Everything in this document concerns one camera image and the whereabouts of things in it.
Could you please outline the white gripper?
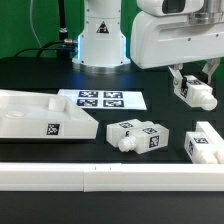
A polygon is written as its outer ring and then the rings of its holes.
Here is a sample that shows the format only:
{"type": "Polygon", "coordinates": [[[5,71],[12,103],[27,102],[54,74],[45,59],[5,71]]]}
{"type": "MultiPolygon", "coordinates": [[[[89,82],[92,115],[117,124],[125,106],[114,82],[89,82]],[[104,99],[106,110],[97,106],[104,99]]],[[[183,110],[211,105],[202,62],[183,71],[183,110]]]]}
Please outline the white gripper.
{"type": "Polygon", "coordinates": [[[212,75],[224,57],[224,20],[216,24],[191,25],[187,15],[156,17],[141,11],[134,19],[130,56],[141,69],[169,66],[173,85],[183,91],[187,78],[182,63],[209,59],[203,72],[212,75]]]}

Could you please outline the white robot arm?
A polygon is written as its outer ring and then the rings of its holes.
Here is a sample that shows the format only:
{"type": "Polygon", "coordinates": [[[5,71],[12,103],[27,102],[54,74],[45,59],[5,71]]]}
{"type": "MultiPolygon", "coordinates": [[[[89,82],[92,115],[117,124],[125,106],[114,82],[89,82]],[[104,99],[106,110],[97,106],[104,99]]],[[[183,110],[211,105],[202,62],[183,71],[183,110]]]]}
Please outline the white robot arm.
{"type": "Polygon", "coordinates": [[[136,0],[131,37],[120,30],[121,0],[84,0],[84,29],[73,63],[113,72],[133,62],[142,69],[167,66],[179,87],[183,65],[204,60],[211,76],[224,57],[224,0],[136,0]]]}

